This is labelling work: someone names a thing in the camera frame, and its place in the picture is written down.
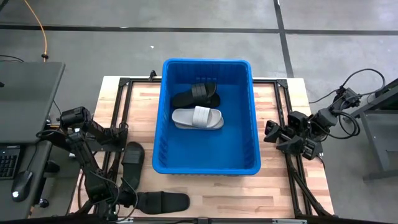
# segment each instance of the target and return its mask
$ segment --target wooden table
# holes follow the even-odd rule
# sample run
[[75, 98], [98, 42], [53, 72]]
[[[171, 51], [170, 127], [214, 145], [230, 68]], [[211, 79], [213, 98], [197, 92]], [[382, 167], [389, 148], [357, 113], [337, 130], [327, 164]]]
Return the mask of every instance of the wooden table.
[[[95, 110], [95, 121], [109, 127], [118, 91], [120, 77], [104, 77]], [[302, 78], [288, 78], [292, 109], [310, 114], [310, 107]], [[278, 122], [274, 87], [267, 84], [254, 85], [258, 136], [261, 151], [261, 170], [254, 176], [195, 176], [163, 175], [152, 168], [152, 150], [159, 102], [159, 83], [136, 83], [133, 86], [127, 123], [128, 142], [136, 141], [145, 149], [145, 161], [138, 191], [182, 192], [189, 195], [190, 208], [183, 212], [160, 215], [146, 215], [136, 210], [133, 217], [212, 217], [212, 218], [293, 218], [292, 199], [286, 163], [283, 154], [275, 144], [266, 143], [264, 129], [267, 120]], [[287, 114], [282, 97], [284, 113]], [[104, 154], [97, 153], [96, 160], [102, 166]], [[324, 208], [333, 213], [328, 184], [322, 163], [318, 159], [303, 159], [307, 184]], [[120, 165], [119, 176], [123, 173]], [[71, 212], [77, 210], [77, 188]], [[297, 191], [300, 208], [304, 212], [301, 190]], [[84, 187], [81, 189], [82, 202], [87, 200]], [[127, 215], [131, 208], [121, 206], [120, 217]]]

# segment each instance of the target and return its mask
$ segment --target black metal frame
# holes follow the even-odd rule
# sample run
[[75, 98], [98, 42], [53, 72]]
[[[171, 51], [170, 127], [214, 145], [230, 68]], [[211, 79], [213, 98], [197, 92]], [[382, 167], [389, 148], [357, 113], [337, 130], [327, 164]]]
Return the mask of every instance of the black metal frame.
[[[154, 78], [156, 76], [155, 71], [152, 71], [149, 78], [120, 78], [118, 83], [118, 92], [116, 93], [116, 101], [113, 108], [112, 120], [111, 120], [111, 127], [116, 127], [116, 122], [118, 120], [119, 109], [122, 99], [122, 93], [125, 86], [127, 86], [127, 93], [126, 93], [126, 100], [124, 102], [122, 120], [120, 125], [126, 126], [127, 124], [127, 116], [129, 114], [129, 107], [131, 101], [131, 93], [132, 93], [132, 86], [134, 83], [160, 83], [161, 79]], [[111, 159], [112, 152], [105, 152], [104, 161], [102, 164], [102, 170], [107, 170], [107, 178], [111, 179], [112, 181], [116, 182], [116, 178], [118, 177], [118, 170], [119, 164], [121, 159], [121, 152], [115, 152], [114, 160], [112, 162], [111, 167], [109, 168], [109, 161]], [[102, 214], [106, 211], [107, 204], [101, 203], [96, 205], [94, 208], [95, 214]]]
[[[127, 116], [129, 113], [129, 108], [130, 108], [130, 101], [131, 101], [131, 93], [132, 93], [132, 86], [134, 83], [160, 83], [161, 82], [161, 77], [157, 78], [155, 71], [152, 71], [150, 74], [149, 78], [142, 78], [142, 77], [136, 77], [136, 78], [120, 78], [119, 84], [118, 84], [118, 92], [116, 94], [116, 101], [113, 109], [113, 115], [112, 115], [112, 120], [111, 120], [111, 126], [116, 126], [116, 121], [118, 119], [118, 114], [119, 114], [119, 109], [120, 109], [120, 104], [121, 104], [121, 98], [122, 98], [122, 92], [123, 88], [127, 86], [127, 94], [126, 94], [126, 100], [124, 103], [124, 108], [123, 108], [123, 115], [122, 115], [122, 121], [121, 125], [125, 125], [127, 122]], [[263, 79], [263, 78], [253, 78], [253, 83], [254, 84], [270, 84], [274, 86], [274, 91], [275, 91], [275, 100], [276, 100], [276, 106], [278, 110], [278, 115], [279, 115], [279, 123], [280, 125], [284, 126], [285, 125], [285, 115], [283, 112], [282, 108], [282, 102], [280, 98], [280, 88], [283, 88], [283, 92], [285, 95], [285, 100], [286, 100], [286, 107], [288, 113], [292, 112], [292, 105], [290, 102], [290, 95], [289, 95], [289, 90], [288, 90], [288, 85], [287, 85], [287, 80], [286, 79]], [[286, 162], [288, 163], [288, 160], [290, 155], [285, 154], [285, 159]], [[108, 170], [109, 167], [109, 161], [111, 158], [111, 152], [105, 152], [105, 157], [103, 161], [103, 170]], [[116, 177], [118, 174], [118, 169], [119, 169], [119, 163], [121, 159], [121, 153], [116, 152], [115, 153], [115, 158], [114, 161], [108, 171], [108, 178], [110, 178], [113, 181], [116, 181]], [[305, 175], [304, 175], [304, 168], [303, 168], [303, 163], [302, 163], [302, 158], [301, 156], [296, 157], [297, 161], [297, 168], [298, 168], [298, 174], [302, 178], [304, 184], [306, 184], [305, 181]], [[299, 199], [297, 197], [297, 190], [295, 188], [295, 181], [292, 175], [292, 171], [290, 169], [287, 169], [288, 172], [288, 177], [289, 177], [289, 185], [290, 185], [290, 193], [292, 196], [292, 203], [293, 203], [293, 209], [294, 209], [294, 216], [293, 218], [296, 218], [298, 215], [302, 215], [302, 212], [299, 207]], [[305, 213], [307, 215], [312, 214], [310, 202], [308, 199], [304, 196], [305, 200]], [[106, 204], [99, 205], [95, 208], [95, 213], [100, 214], [101, 212], [104, 212], [106, 209]], [[155, 217], [149, 217], [149, 218], [134, 218], [134, 221], [142, 221], [142, 222], [170, 222], [170, 221], [178, 221], [181, 220], [181, 218], [155, 218]], [[271, 218], [211, 218], [212, 222], [251, 222], [251, 223], [272, 223], [273, 219]]]

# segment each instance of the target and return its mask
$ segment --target gray desk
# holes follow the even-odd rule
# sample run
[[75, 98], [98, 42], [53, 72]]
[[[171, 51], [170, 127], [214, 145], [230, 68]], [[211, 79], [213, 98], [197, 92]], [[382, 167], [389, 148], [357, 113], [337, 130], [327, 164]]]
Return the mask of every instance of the gray desk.
[[[30, 159], [35, 151], [35, 146], [25, 149], [19, 171], [23, 171], [28, 166]], [[44, 167], [51, 151], [51, 143], [42, 141], [37, 144], [37, 152], [32, 161], [30, 170], [34, 173], [30, 184], [29, 196], [23, 202], [14, 202], [11, 199], [11, 186], [14, 180], [0, 181], [0, 221], [17, 220], [27, 218], [30, 215], [30, 208], [33, 206], [37, 196], [40, 180], [43, 176]]]
[[397, 101], [398, 86], [395, 86], [372, 100], [372, 102], [369, 102], [351, 113], [351, 116], [361, 118], [363, 128], [374, 151], [374, 155], [377, 158], [380, 170], [365, 175], [363, 177], [364, 180], [398, 176], [397, 166], [392, 166], [392, 164], [396, 164], [396, 162], [390, 162], [391, 156], [393, 156], [392, 153], [396, 154], [398, 152], [398, 111], [380, 110], [383, 107], [396, 104]]
[[[26, 170], [35, 151], [36, 133], [43, 130], [65, 65], [60, 62], [0, 63], [0, 142], [26, 144], [19, 172]], [[0, 180], [0, 221], [27, 218], [30, 208], [40, 197], [44, 168], [51, 144], [37, 144], [37, 153], [30, 166], [33, 179], [29, 196], [23, 202], [13, 202], [11, 187], [14, 180]]]

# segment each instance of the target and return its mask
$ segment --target concrete floor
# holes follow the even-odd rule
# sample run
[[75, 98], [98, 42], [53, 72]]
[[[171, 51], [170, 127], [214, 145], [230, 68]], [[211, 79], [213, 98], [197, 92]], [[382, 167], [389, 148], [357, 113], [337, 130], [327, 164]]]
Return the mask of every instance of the concrete floor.
[[[279, 2], [285, 29], [398, 30], [395, 0]], [[31, 5], [47, 25], [278, 29], [281, 22], [278, 26], [273, 0], [35, 0]], [[0, 22], [36, 25], [23, 1], [10, 1], [0, 12]], [[287, 77], [285, 63], [289, 58], [282, 53], [278, 33], [46, 33], [50, 60], [67, 65], [56, 96], [61, 110], [82, 105], [94, 111], [103, 76], [149, 75], [151, 70], [161, 73], [163, 62], [172, 57], [243, 58], [252, 65], [255, 77]], [[339, 87], [349, 74], [361, 68], [378, 69], [387, 82], [398, 77], [398, 32], [287, 34], [286, 39], [293, 76], [305, 79], [310, 101]], [[40, 61], [42, 49], [40, 31], [0, 30], [0, 54]], [[375, 75], [363, 73], [348, 86], [362, 93], [379, 88], [379, 84]], [[328, 106], [332, 99], [311, 105], [312, 111]], [[58, 112], [53, 108], [51, 113], [56, 116]], [[332, 131], [343, 135], [340, 128]], [[398, 223], [398, 178], [362, 181], [363, 175], [376, 171], [365, 133], [345, 141], [329, 138], [323, 148], [335, 213], [344, 218]], [[50, 200], [70, 200], [70, 195], [54, 191], [73, 191], [75, 173], [69, 172], [52, 183], [58, 187], [47, 186], [45, 194]], [[34, 216], [62, 214], [66, 208], [52, 207]]]

